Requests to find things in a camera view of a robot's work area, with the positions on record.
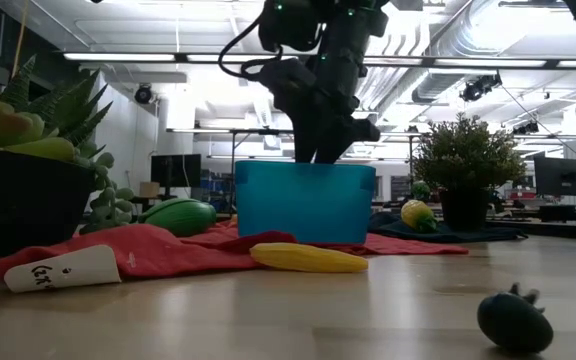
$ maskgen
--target dark green toy vegetable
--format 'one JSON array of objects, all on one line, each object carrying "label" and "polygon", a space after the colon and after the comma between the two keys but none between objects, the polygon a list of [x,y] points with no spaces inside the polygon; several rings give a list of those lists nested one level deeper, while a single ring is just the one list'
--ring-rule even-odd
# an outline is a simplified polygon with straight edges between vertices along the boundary
[{"label": "dark green toy vegetable", "polygon": [[519,295],[519,284],[509,292],[485,298],[479,305],[479,328],[495,344],[516,353],[539,353],[552,342],[552,326],[543,315],[545,309],[534,306],[539,291]]},{"label": "dark green toy vegetable", "polygon": [[164,228],[175,236],[201,234],[215,224],[215,208],[194,199],[163,201],[139,216],[140,223]]}]

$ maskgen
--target ceiling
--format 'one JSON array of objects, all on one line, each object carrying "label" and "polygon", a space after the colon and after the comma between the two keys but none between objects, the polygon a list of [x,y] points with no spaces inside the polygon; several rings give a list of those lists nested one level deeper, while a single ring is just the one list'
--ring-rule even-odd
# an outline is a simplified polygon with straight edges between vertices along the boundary
[{"label": "ceiling", "polygon": [[[427,5],[432,6],[426,6],[423,12],[399,11],[387,4],[383,8],[390,17],[386,36],[371,38],[368,54],[424,54],[433,37],[441,42],[441,36],[448,35],[450,30],[436,36],[466,2],[428,0]],[[0,0],[0,7],[18,19],[23,4],[24,0]],[[260,0],[104,0],[101,4],[88,0],[30,0],[28,26],[64,51],[218,53],[250,25],[262,5]],[[460,19],[451,29],[459,31],[459,27],[468,25]],[[567,10],[495,7],[479,17],[475,30],[471,37],[476,37],[482,47],[504,44],[495,56],[576,57],[576,23]],[[256,32],[232,52],[263,53]],[[452,120],[456,112],[466,111],[492,124],[512,126],[524,113],[502,89],[477,102],[464,103],[459,90],[466,80],[481,75],[478,73],[461,74],[431,104],[413,103],[411,88],[403,87],[411,75],[406,71],[373,67],[360,83],[360,110],[379,112],[379,125],[405,129],[411,122]],[[131,89],[149,77],[155,79],[153,82],[162,82],[162,78],[187,81],[197,100],[196,116],[200,121],[245,121],[246,116],[250,120],[250,114],[259,111],[255,101],[261,98],[269,104],[272,99],[265,89],[229,77],[214,65],[115,64],[106,72],[109,78],[114,76]],[[186,76],[175,76],[180,73]],[[544,122],[556,123],[563,117],[562,109],[576,101],[576,72],[511,70],[500,75],[508,92],[527,110],[537,110]],[[174,87],[163,82],[154,85],[162,93]],[[394,91],[400,94],[393,96]]]}]

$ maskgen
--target yellow corn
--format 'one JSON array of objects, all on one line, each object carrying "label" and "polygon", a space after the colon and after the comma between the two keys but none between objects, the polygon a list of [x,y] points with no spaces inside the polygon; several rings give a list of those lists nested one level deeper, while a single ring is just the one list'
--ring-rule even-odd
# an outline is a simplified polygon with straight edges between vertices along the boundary
[{"label": "yellow corn", "polygon": [[309,245],[257,244],[250,255],[258,263],[284,270],[346,273],[368,269],[368,261],[362,257]]}]

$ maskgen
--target black pot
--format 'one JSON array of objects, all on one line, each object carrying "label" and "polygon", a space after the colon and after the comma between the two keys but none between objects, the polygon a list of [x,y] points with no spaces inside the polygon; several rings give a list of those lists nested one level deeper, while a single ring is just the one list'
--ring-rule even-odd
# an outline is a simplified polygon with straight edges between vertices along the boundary
[{"label": "black pot", "polygon": [[454,231],[477,231],[486,224],[490,194],[483,189],[454,189],[439,193],[444,221]]},{"label": "black pot", "polygon": [[0,151],[0,257],[72,237],[94,190],[94,172]]}]

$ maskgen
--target red cloth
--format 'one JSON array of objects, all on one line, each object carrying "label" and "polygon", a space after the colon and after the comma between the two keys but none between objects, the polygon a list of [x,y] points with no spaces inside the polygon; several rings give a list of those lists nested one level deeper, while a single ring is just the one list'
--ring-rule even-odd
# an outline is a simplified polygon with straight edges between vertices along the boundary
[{"label": "red cloth", "polygon": [[[217,225],[204,234],[175,238],[167,230],[145,224],[122,226],[72,238],[48,247],[29,247],[0,259],[0,281],[15,266],[48,259],[94,245],[110,246],[122,277],[167,277],[207,270],[261,267],[250,257],[260,243],[289,242],[290,234],[271,231],[238,237],[236,227]],[[428,244],[370,234],[365,245],[318,245],[355,255],[467,254],[459,246]]]}]

